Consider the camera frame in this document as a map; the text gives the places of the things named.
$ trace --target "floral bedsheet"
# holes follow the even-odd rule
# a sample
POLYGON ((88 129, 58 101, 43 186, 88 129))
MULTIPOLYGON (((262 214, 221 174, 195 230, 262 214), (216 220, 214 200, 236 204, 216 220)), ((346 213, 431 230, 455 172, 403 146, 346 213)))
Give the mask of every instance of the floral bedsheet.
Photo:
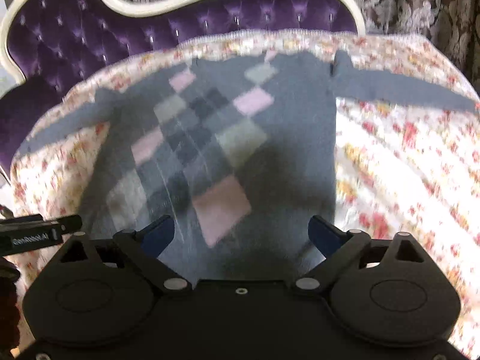
MULTIPOLYGON (((357 68, 389 69, 480 100, 466 78, 420 36, 367 36, 319 31, 240 32, 201 38, 165 52, 132 57, 94 74, 48 111, 31 135, 106 87, 124 91, 152 72, 192 58, 226 59, 263 52, 310 50, 331 61, 345 49, 357 68)), ((11 167, 16 215, 55 218, 76 212, 108 123, 85 128, 11 167)), ((450 342, 480 356, 480 117, 418 107, 337 99, 337 207, 335 225, 360 228, 375 238, 408 231, 429 252, 462 299, 450 342)), ((56 247, 11 256, 21 270, 19 298, 56 247)), ((21 322, 21 348, 31 341, 21 322)))

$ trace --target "bed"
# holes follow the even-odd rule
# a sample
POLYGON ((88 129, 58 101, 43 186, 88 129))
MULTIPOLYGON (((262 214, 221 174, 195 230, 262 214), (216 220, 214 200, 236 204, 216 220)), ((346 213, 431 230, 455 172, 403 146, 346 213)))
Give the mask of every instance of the bed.
MULTIPOLYGON (((55 218, 78 212, 109 125, 98 123, 35 152, 15 155, 25 137, 34 140, 55 122, 94 103, 100 88, 127 93, 154 73, 193 60, 254 57, 273 64, 279 55, 308 51, 330 63, 337 50, 345 50, 357 69, 418 78, 479 102, 465 77, 424 38, 364 36, 362 15, 353 0, 165 0, 146 5, 59 0, 53 7, 51 1, 15 0, 1 30, 2 62, 23 83, 20 93, 14 90, 4 100, 12 110, 32 111, 23 125, 9 122, 10 128, 18 126, 13 130, 16 140, 10 151, 2 149, 5 169, 13 158, 10 177, 17 215, 39 212, 55 218), (253 3, 239 7, 239 1, 253 3), (62 10, 72 6, 76 14, 64 15, 62 10), (280 15, 279 7, 288 14, 280 15), (52 13, 44 15, 49 9, 52 13), (40 100, 35 107, 32 93, 40 100)), ((173 86, 183 89, 190 78, 183 74, 173 86)), ((450 341, 476 358, 478 116, 348 97, 337 98, 336 109, 335 225, 360 228, 376 238, 412 233, 462 298, 462 314, 450 341)), ((205 241, 212 246, 219 242, 205 241)), ((11 257, 23 273, 20 295, 55 251, 11 257)), ((25 321, 21 328, 25 345, 30 339, 25 321)))

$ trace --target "purple tufted headboard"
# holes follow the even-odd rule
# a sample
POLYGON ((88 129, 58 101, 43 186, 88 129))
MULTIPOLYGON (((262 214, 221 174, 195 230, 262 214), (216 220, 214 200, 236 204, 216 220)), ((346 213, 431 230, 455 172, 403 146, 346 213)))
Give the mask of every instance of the purple tufted headboard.
POLYGON ((23 90, 31 94, 30 106, 23 110, 24 128, 15 127, 21 140, 1 148, 0 164, 11 161, 38 117, 72 86, 128 56, 244 29, 364 31, 358 27, 358 12, 340 0, 202 0, 149 17, 126 16, 103 0, 27 0, 10 18, 6 51, 24 85, 30 83, 23 90))

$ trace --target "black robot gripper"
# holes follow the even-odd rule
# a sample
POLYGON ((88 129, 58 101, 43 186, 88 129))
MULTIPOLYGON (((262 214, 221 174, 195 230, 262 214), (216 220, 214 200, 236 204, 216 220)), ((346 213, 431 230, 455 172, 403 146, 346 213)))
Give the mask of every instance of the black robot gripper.
POLYGON ((460 299, 409 233, 371 239, 314 216, 326 259, 304 276, 194 288, 157 259, 174 232, 163 216, 109 240, 72 236, 26 293, 35 342, 19 359, 465 359, 447 342, 460 299))

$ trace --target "purple bed side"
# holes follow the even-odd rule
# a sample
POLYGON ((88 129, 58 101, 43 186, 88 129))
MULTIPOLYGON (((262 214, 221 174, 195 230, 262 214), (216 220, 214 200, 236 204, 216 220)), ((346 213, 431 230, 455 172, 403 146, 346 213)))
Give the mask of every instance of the purple bed side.
POLYGON ((0 165, 8 171, 39 117, 105 66, 202 35, 297 28, 357 32, 339 0, 203 0, 142 18, 116 13, 101 0, 28 0, 7 38, 27 80, 1 100, 0 165))

